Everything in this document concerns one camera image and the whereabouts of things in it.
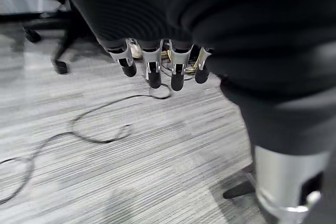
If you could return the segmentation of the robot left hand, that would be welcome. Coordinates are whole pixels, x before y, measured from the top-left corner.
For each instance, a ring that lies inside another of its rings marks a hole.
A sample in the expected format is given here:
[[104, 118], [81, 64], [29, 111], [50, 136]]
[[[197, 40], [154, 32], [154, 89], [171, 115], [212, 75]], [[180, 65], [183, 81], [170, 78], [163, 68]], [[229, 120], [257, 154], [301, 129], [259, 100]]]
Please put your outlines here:
[[240, 108], [272, 223], [335, 223], [335, 0], [72, 0], [105, 48], [188, 41]]

